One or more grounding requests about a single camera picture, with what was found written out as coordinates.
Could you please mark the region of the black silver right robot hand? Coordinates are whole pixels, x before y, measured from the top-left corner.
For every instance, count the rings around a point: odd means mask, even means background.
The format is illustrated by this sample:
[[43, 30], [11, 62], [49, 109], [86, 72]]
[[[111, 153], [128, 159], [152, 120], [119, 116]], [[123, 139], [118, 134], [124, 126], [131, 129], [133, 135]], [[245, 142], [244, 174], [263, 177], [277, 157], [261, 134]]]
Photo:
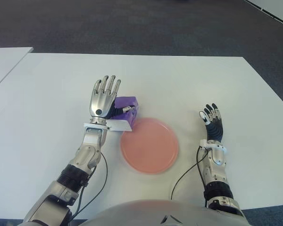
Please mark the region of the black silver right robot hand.
[[223, 138], [222, 118], [218, 107], [212, 103], [206, 104], [203, 111], [199, 112], [200, 118], [205, 123], [207, 140], [213, 140], [221, 143]]

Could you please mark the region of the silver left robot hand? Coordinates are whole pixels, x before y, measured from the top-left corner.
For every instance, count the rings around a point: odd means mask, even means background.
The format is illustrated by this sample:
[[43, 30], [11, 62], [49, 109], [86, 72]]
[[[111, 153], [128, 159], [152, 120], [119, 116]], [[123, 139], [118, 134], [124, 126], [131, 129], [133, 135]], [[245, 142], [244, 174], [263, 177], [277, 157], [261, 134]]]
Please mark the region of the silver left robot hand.
[[110, 77], [106, 75], [103, 79], [95, 82], [89, 107], [92, 124], [106, 125], [107, 120], [114, 116], [137, 109], [137, 105], [134, 104], [115, 107], [115, 100], [121, 84], [121, 80], [115, 81], [115, 78], [114, 75]]

